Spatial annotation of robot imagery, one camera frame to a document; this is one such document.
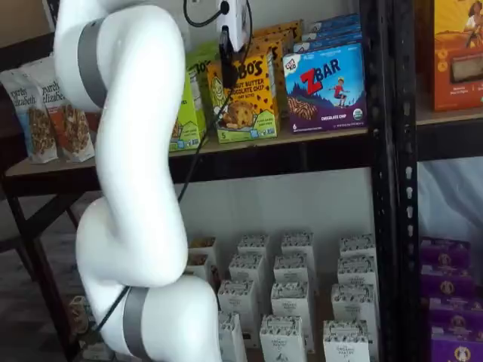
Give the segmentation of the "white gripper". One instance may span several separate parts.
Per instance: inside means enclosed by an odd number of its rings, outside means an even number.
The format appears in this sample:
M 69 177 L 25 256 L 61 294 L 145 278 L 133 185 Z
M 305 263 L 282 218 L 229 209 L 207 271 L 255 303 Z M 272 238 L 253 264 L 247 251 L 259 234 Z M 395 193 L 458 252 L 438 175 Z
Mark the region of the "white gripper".
M 233 51 L 240 51 L 249 38 L 248 1 L 218 0 L 217 6 L 222 11 L 216 19 L 216 27 L 220 33 L 219 53 L 223 86 L 232 88 L 235 85 Z

